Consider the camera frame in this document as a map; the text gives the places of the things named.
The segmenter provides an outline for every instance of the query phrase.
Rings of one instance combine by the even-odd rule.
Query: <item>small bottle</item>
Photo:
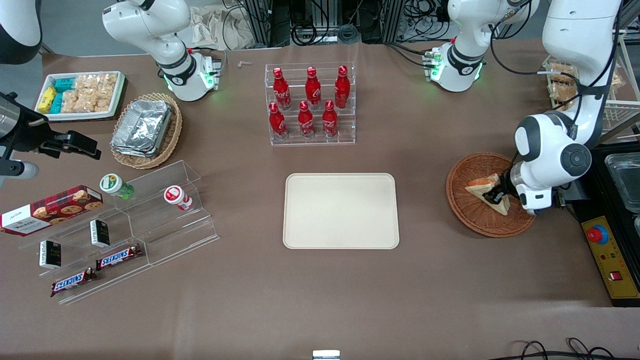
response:
[[[278,141],[285,140],[289,137],[289,132],[284,123],[284,115],[282,115],[275,102],[269,104],[269,111],[271,112],[269,114],[269,123],[273,129],[273,137]]]
[[[340,65],[338,68],[338,78],[335,80],[335,107],[344,109],[347,107],[349,100],[349,91],[351,91],[351,83],[347,78],[347,67]]]
[[[187,211],[193,207],[193,199],[177,186],[169,186],[164,191],[164,199],[171,205],[176,205],[180,210]]]
[[[300,101],[298,122],[300,122],[300,133],[302,133],[303,138],[311,139],[316,135],[316,130],[314,129],[314,114],[309,111],[309,104],[304,100]]]
[[[333,101],[327,100],[322,114],[322,129],[324,135],[331,139],[338,135],[338,114],[333,109]]]
[[[322,97],[320,94],[320,81],[316,77],[316,68],[311,66],[307,68],[307,83],[305,84],[307,92],[307,101],[311,110],[318,110],[321,106]]]
[[[133,196],[133,186],[125,183],[120,176],[116,174],[106,174],[100,180],[100,190],[110,194],[111,196],[121,197],[127,200]]]
[[[291,109],[291,93],[289,92],[289,84],[282,75],[282,69],[277,67],[273,69],[273,92],[276,94],[276,101],[282,111]]]

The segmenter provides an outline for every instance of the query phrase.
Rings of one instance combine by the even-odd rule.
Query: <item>white tray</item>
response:
[[[43,115],[49,118],[49,122],[75,122],[75,121],[87,121],[87,120],[95,120],[95,119],[112,117],[113,115],[115,115],[116,110],[118,109],[118,103],[120,102],[120,96],[122,95],[122,88],[124,87],[125,77],[124,77],[124,74],[122,74],[120,71],[68,72],[66,74],[47,75],[47,77],[44,80],[44,84],[42,85],[42,89],[40,90],[40,95],[38,96],[38,101],[36,102],[34,111],[38,111],[38,104],[40,104],[40,100],[42,100],[44,91],[53,84],[54,80],[74,78],[81,74],[97,75],[97,74],[102,74],[103,72],[118,74],[118,79],[116,80],[116,87],[113,89],[113,95],[111,96],[111,104],[109,105],[108,111],[100,111],[97,113],[64,113],[64,114],[60,113],[60,114],[43,114]]]
[[[290,249],[389,250],[400,242],[390,174],[291,174],[284,203]]]

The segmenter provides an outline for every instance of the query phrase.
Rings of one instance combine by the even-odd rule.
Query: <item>aluminum foil container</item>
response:
[[[164,101],[134,101],[113,135],[111,146],[121,154],[148,158],[157,155],[171,112],[171,106]]]

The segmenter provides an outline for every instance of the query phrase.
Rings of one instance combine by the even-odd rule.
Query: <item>round wicker basket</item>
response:
[[[119,163],[132,168],[143,170],[154,168],[164,163],[169,158],[169,156],[171,156],[171,153],[175,149],[175,146],[178,144],[178,138],[180,137],[180,132],[182,131],[182,114],[180,113],[180,109],[178,108],[178,104],[176,104],[175,100],[165,94],[153,93],[142,95],[141,97],[137,98],[137,100],[162,100],[173,107],[173,112],[171,114],[171,118],[169,119],[170,123],[166,128],[166,133],[164,134],[164,139],[157,156],[153,158],[143,158],[140,156],[124,155],[116,152],[113,147],[111,148],[111,153],[113,153],[113,156]],[[122,118],[124,117],[124,114],[127,112],[131,104],[133,104],[133,101],[130,102],[129,105],[127,105],[126,109],[124,109],[120,113],[118,122],[116,122],[116,126],[113,130],[114,134],[118,130],[118,127],[120,127]]]
[[[527,214],[520,201],[509,195],[511,207],[501,215],[465,190],[471,180],[501,174],[511,160],[494,152],[476,152],[459,160],[447,176],[447,199],[456,216],[471,230],[491,238],[508,238],[523,233],[535,217]]]

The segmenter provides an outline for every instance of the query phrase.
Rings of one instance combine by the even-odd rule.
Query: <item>coca-cola bottle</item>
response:
[[[316,68],[311,66],[307,68],[307,83],[305,84],[307,92],[307,101],[311,110],[318,110],[321,106],[322,97],[320,95],[320,81],[316,77]]]
[[[338,135],[338,114],[333,109],[333,101],[327,100],[322,114],[322,129],[324,135],[331,139]]]
[[[284,115],[278,109],[278,105],[275,102],[269,104],[269,123],[273,129],[273,137],[276,140],[282,141],[289,137],[287,126],[284,123]]]
[[[300,101],[298,122],[300,122],[300,133],[302,133],[302,137],[311,139],[316,135],[316,130],[314,129],[314,114],[309,111],[309,104],[304,100]]]
[[[338,78],[335,80],[335,107],[338,109],[344,109],[347,107],[347,100],[349,100],[349,91],[351,90],[351,83],[347,78],[347,67],[340,65],[338,68]]]
[[[276,101],[279,107],[284,110],[291,109],[291,93],[289,92],[289,84],[282,75],[282,69],[277,67],[273,69],[273,92],[276,94]]]

